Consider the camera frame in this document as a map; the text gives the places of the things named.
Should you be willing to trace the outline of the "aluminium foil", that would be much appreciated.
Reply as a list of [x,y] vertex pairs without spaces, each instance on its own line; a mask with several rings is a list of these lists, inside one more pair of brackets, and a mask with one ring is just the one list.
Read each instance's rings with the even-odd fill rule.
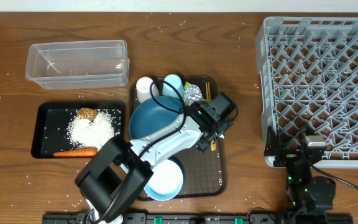
[[198,85],[194,85],[186,82],[184,86],[184,94],[183,100],[186,105],[190,106],[192,103],[196,101],[200,101],[203,99],[203,94]]

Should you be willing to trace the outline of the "light blue plastic cup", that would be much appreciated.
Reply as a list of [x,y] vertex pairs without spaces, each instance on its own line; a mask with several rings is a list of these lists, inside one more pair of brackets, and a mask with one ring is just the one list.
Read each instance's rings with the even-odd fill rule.
[[169,74],[164,78],[164,81],[169,83],[171,86],[163,83],[163,96],[170,96],[179,99],[176,91],[181,97],[184,95],[184,87],[181,78],[176,74]]

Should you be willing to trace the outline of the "dark blue plate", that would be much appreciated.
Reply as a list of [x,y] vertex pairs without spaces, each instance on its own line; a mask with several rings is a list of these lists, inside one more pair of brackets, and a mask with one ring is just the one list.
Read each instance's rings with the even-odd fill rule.
[[129,122],[130,137],[146,137],[175,121],[177,116],[177,113],[162,108],[150,98],[134,110]]

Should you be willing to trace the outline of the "white plastic cup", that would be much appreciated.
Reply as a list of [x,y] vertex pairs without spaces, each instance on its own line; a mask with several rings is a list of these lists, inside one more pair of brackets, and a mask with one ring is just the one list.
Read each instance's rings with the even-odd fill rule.
[[145,100],[150,99],[151,93],[153,96],[159,96],[159,90],[156,84],[152,85],[152,89],[150,89],[153,80],[150,77],[142,77],[136,83],[136,92],[137,99],[140,103],[143,103]]

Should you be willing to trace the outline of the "light blue bowl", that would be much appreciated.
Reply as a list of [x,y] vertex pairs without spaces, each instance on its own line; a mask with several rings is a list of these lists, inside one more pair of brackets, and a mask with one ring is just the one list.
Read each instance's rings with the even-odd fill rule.
[[174,198],[183,186],[183,172],[180,166],[169,159],[156,165],[154,173],[144,187],[145,193],[152,199],[166,201]]

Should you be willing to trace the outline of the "pile of rice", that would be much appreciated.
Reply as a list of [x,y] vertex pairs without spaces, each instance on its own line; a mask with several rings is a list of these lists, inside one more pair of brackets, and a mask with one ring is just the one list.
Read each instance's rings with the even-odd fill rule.
[[108,140],[121,134],[115,117],[107,112],[99,112],[95,119],[88,120],[75,116],[66,128],[66,136],[74,149],[95,148],[100,150]]

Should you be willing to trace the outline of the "brown dried mushroom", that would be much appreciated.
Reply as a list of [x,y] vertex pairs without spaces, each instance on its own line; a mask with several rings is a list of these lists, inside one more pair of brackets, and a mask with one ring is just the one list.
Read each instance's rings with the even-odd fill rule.
[[90,121],[94,120],[98,115],[98,111],[91,108],[81,108],[76,116],[78,119],[88,119]]

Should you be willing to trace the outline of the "orange carrot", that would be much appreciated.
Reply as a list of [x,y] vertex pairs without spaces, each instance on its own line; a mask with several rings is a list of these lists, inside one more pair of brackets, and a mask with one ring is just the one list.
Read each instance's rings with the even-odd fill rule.
[[94,157],[98,152],[95,148],[82,148],[70,151],[60,151],[53,154],[53,157],[66,157],[66,158],[89,158]]

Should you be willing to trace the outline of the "yellow green snack wrapper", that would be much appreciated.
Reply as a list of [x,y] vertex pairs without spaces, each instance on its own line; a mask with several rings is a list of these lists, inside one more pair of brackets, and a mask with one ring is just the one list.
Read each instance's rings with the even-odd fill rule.
[[211,88],[209,82],[205,84],[205,88],[206,94],[203,95],[199,86],[186,82],[183,95],[184,102],[187,105],[191,105],[192,103],[201,100],[209,103],[211,101]]

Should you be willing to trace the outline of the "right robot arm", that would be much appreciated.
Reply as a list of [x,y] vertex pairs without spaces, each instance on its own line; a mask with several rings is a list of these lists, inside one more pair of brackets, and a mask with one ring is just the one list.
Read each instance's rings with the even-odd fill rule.
[[306,132],[297,148],[284,149],[273,128],[267,128],[264,156],[272,156],[275,167],[286,168],[286,195],[293,204],[273,219],[275,223],[327,223],[326,211],[333,209],[335,181],[311,173],[313,165],[322,159],[326,143],[320,135],[312,135],[309,128]]

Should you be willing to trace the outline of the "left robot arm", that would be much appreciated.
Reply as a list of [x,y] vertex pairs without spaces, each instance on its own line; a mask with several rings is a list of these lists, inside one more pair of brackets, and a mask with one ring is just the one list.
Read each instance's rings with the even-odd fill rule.
[[75,184],[89,203],[90,223],[112,223],[136,200],[154,176],[153,169],[176,153],[203,152],[233,124],[237,105],[219,95],[211,102],[183,105],[169,125],[140,139],[113,137],[80,171]]

